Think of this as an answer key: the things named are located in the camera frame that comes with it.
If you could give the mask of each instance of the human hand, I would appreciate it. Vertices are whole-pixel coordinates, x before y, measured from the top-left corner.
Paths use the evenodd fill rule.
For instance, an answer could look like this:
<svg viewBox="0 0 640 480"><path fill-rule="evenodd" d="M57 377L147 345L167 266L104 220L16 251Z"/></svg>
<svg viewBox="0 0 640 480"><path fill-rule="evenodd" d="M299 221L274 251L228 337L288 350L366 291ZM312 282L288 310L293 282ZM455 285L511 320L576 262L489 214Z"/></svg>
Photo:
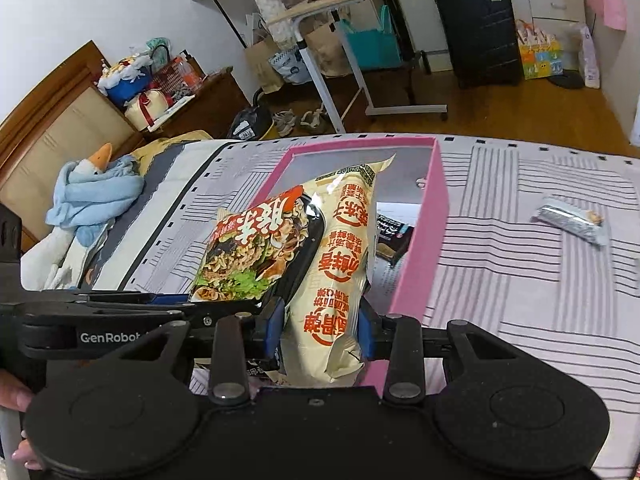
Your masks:
<svg viewBox="0 0 640 480"><path fill-rule="evenodd" d="M26 411L33 393L6 370L0 370L0 406L19 412ZM23 440L11 458L22 462L27 469L42 469L28 440Z"/></svg>

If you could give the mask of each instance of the gift bag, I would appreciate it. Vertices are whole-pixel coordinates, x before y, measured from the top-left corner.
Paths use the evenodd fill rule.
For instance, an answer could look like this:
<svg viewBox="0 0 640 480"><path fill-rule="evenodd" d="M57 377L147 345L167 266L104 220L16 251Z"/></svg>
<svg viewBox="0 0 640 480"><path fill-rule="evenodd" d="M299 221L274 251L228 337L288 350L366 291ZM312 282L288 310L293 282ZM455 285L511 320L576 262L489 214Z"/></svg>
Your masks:
<svg viewBox="0 0 640 480"><path fill-rule="evenodd" d="M524 79L562 73L562 47L553 34L545 34L530 23L518 20L518 47Z"/></svg>

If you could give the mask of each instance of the instant noodle package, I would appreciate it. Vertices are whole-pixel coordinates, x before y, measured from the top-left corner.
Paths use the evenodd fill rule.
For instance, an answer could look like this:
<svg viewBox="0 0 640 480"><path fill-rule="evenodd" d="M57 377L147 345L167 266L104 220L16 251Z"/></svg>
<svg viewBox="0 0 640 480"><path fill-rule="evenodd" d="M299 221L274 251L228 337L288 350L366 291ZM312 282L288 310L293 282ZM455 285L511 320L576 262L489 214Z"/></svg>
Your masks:
<svg viewBox="0 0 640 480"><path fill-rule="evenodd" d="M194 300L259 300L285 274L303 273L288 296L279 382L350 386L362 368L356 329L375 253L374 183L392 160L319 176L240 214L222 212Z"/></svg>

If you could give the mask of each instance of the black cable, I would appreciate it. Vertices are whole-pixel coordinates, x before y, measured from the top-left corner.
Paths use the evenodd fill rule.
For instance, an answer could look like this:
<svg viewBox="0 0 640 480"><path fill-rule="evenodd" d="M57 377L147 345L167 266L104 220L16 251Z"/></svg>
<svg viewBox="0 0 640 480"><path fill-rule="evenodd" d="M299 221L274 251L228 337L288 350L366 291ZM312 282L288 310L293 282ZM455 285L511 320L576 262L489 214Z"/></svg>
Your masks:
<svg viewBox="0 0 640 480"><path fill-rule="evenodd" d="M589 31L592 38L593 38L593 31L596 30L596 18L597 17L598 17L598 13L594 12L593 13L593 25L591 25L591 30Z"/></svg>
<svg viewBox="0 0 640 480"><path fill-rule="evenodd" d="M218 0L213 0L213 1L216 3L218 8L220 9L220 12L222 12L222 15L225 17L226 22L229 24L229 27L231 27L233 29L233 31L235 32L235 34L238 37L238 40L240 41L240 43L242 43L242 47L246 48L246 43L244 42L244 39L242 38L242 36L238 32L238 30L236 29L236 26L231 21L231 18L226 13L225 9L222 8L222 5L220 5L220 2Z"/></svg>

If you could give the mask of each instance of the wooden nightstand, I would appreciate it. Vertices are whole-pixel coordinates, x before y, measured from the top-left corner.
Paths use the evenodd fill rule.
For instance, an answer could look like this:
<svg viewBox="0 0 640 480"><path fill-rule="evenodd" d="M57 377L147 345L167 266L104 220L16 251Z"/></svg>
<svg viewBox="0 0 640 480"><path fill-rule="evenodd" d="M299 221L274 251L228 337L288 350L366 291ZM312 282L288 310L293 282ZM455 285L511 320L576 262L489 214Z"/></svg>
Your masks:
<svg viewBox="0 0 640 480"><path fill-rule="evenodd" d="M231 67L226 67L208 76L195 99L157 130L151 133L142 131L145 140L176 137L194 130L204 130L214 139L224 139L236 114L249 105L231 71Z"/></svg>

